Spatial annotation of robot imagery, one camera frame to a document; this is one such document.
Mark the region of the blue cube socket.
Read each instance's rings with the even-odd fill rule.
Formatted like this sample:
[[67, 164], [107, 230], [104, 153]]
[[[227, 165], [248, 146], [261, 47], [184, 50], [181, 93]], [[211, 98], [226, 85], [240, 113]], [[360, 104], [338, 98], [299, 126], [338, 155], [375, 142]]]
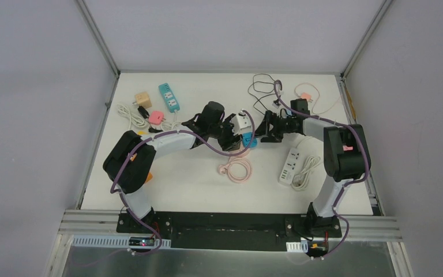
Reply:
[[256, 138], [252, 138], [252, 133], [247, 132], [242, 134], [242, 145], [244, 148], [255, 148], [258, 144], [258, 141]]

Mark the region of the round pink socket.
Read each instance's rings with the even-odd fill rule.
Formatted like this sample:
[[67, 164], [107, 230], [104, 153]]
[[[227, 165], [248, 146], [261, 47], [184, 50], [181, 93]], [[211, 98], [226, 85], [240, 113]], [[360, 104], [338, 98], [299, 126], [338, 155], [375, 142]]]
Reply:
[[235, 158], [243, 158], [247, 156], [249, 153], [250, 153], [250, 148], [244, 148], [244, 147], [229, 152], [229, 154], [232, 154], [232, 157]]

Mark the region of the teal power strip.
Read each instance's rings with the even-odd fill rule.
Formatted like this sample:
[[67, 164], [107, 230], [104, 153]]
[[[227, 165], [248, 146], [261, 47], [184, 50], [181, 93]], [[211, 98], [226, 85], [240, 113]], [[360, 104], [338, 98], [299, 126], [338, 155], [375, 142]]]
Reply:
[[168, 111], [170, 113], [178, 112], [180, 110], [180, 105], [169, 84], [168, 83], [161, 84], [158, 86], [158, 89], [166, 104]]

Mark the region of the pink cube socket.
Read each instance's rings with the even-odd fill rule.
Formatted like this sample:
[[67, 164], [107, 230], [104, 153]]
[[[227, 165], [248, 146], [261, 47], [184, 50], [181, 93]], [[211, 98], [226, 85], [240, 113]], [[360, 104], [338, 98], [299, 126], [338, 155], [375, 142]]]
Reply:
[[161, 125], [164, 121], [164, 113], [162, 111], [152, 111], [148, 117], [151, 125]]

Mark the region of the orange power strip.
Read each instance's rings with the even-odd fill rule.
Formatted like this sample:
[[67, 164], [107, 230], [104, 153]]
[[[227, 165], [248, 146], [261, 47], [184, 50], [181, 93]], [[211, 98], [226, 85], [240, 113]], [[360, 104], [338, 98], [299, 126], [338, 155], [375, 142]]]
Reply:
[[153, 175], [152, 175], [152, 173], [149, 172], [144, 183], [149, 182], [152, 178], [153, 178]]

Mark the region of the beige dragon cube adapter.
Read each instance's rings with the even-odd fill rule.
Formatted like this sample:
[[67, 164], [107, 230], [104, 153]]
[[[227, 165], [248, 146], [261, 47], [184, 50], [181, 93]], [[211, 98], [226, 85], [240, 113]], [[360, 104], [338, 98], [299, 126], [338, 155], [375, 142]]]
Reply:
[[136, 106], [141, 106], [143, 108], [152, 107], [152, 102], [147, 92], [140, 92], [135, 94], [133, 104]]

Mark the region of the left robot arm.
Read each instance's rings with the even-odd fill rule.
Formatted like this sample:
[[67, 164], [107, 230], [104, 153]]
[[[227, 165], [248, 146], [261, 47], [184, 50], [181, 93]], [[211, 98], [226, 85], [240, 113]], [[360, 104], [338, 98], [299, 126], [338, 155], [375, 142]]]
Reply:
[[225, 115], [224, 106], [210, 101], [202, 112], [178, 127], [143, 137], [132, 130], [124, 132], [103, 163], [103, 170], [112, 181], [110, 192], [118, 193], [130, 214], [130, 224], [138, 233], [147, 233], [153, 225], [149, 213], [153, 210], [143, 191], [153, 161], [181, 150], [194, 149], [208, 139], [216, 139], [219, 148], [208, 148], [223, 156], [237, 156], [248, 147], [242, 144], [242, 124], [254, 126], [252, 116], [242, 109], [237, 114]]

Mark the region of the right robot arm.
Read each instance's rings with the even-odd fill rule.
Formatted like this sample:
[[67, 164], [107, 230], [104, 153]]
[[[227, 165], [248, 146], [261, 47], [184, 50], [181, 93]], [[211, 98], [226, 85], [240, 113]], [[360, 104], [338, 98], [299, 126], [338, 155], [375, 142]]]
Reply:
[[310, 115], [304, 99], [292, 100], [290, 104], [291, 114], [286, 117], [266, 111], [256, 137], [263, 143], [279, 143], [285, 134], [298, 133], [323, 143], [327, 176], [303, 221], [305, 231], [317, 237], [339, 225], [337, 207], [350, 185], [367, 178], [371, 159], [362, 125]]

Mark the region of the white power strip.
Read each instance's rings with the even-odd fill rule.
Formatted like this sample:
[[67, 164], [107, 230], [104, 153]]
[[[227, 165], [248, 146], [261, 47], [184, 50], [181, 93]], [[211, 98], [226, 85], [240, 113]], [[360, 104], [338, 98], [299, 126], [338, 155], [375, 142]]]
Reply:
[[283, 163], [283, 168], [280, 172], [278, 183], [284, 186], [291, 186], [294, 177], [301, 172], [303, 165], [303, 154], [297, 148], [291, 148]]

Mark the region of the salmon pink charger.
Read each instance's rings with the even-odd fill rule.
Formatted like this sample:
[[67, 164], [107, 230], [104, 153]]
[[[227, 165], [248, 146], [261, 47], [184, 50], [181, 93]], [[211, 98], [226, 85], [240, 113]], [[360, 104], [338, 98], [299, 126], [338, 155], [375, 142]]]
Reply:
[[311, 103], [311, 102], [313, 101], [313, 98], [312, 98], [311, 94], [306, 93], [306, 92], [303, 92], [303, 93], [300, 95], [300, 97], [301, 97], [302, 99], [307, 100], [309, 103]]

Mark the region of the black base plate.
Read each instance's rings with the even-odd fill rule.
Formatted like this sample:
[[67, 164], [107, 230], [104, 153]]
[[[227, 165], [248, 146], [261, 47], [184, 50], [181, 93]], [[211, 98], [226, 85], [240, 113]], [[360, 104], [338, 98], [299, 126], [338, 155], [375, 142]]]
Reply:
[[151, 211], [142, 226], [129, 212], [119, 214], [118, 233], [157, 231], [172, 248], [282, 252], [288, 242], [313, 242], [342, 236], [337, 217], [306, 219], [304, 214], [235, 214]]

